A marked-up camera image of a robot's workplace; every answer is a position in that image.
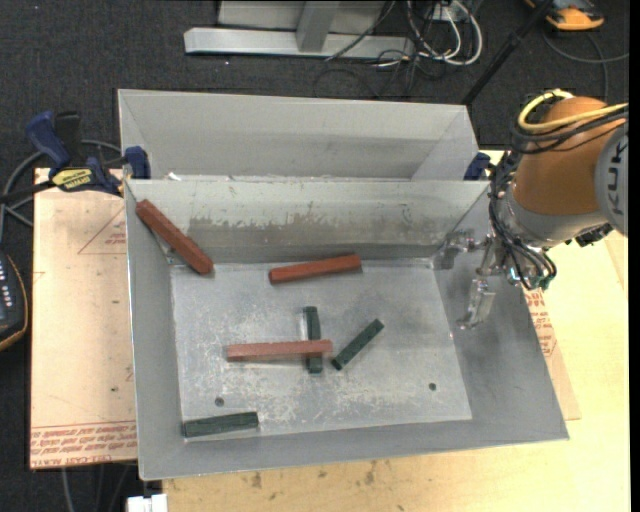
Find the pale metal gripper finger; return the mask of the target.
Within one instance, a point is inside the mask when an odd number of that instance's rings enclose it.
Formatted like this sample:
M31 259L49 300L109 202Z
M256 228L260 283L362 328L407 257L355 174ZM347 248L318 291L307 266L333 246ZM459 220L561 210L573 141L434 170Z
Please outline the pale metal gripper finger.
M460 329L470 330L482 324L491 312L496 292L486 278L475 278L471 282L466 312L457 321Z
M445 241L435 254L435 269L450 270L455 258L462 253L474 250L474 231L456 230L446 235Z

